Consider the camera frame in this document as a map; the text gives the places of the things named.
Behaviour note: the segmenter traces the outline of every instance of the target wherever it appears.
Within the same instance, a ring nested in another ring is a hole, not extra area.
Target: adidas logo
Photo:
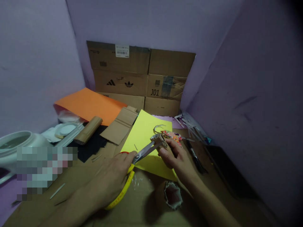
[[[128,82],[128,83],[125,83],[125,86],[127,86],[127,87],[132,87],[133,84],[134,84],[134,83],[131,84],[130,82]]]
[[[106,85],[116,86],[113,80],[110,80]]]

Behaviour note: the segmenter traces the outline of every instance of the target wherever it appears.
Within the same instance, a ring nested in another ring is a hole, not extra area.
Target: yellow scissors handle
[[[132,179],[134,177],[134,174],[135,172],[133,171],[135,165],[134,164],[131,164],[131,166],[128,168],[128,171],[127,171],[127,174],[130,173],[129,177],[127,178],[127,181],[121,191],[121,193],[118,195],[118,197],[112,201],[105,209],[106,210],[110,210],[112,208],[114,208],[124,197],[125,193],[127,192],[127,189],[129,188],[130,186],[130,183],[132,182]]]

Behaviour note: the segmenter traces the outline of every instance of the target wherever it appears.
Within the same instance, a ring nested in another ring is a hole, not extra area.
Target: hand
[[[93,212],[109,205],[122,191],[126,175],[137,152],[120,153],[104,162],[95,177],[85,186],[93,202]]]
[[[166,166],[175,170],[178,178],[186,187],[195,183],[196,180],[200,180],[186,151],[172,139],[165,139],[165,141],[174,153],[173,156],[164,148],[159,150],[159,156],[163,159]]]

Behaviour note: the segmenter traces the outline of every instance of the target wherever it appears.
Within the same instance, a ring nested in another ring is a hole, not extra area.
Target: black felt
[[[100,148],[106,146],[107,140],[100,136],[106,128],[107,126],[100,125],[85,145],[81,146],[72,141],[68,147],[78,147],[78,159],[86,162],[93,154],[96,154]]]

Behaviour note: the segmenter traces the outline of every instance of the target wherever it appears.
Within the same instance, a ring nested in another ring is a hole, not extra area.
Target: cardboard table surface
[[[187,130],[174,129],[174,132],[187,137]],[[95,162],[89,159],[86,163],[78,161],[73,167],[64,171],[43,195],[33,195],[32,201],[23,201],[9,217],[4,226],[37,226],[60,205],[55,204],[65,200],[77,188],[93,178],[106,159],[112,158],[121,151],[127,136],[119,146],[107,143],[101,148],[96,157],[102,156]],[[198,158],[209,174],[201,176],[206,186],[222,201],[231,214],[242,226],[271,226],[270,221],[260,210],[255,201],[234,198],[211,164],[204,146],[192,142]],[[83,226],[208,226],[192,197],[182,190],[184,203],[175,212],[160,214],[154,203],[154,189],[164,178],[134,169],[135,176],[123,200],[112,210],[100,210],[91,216]],[[50,200],[50,196],[63,184],[66,185]]]

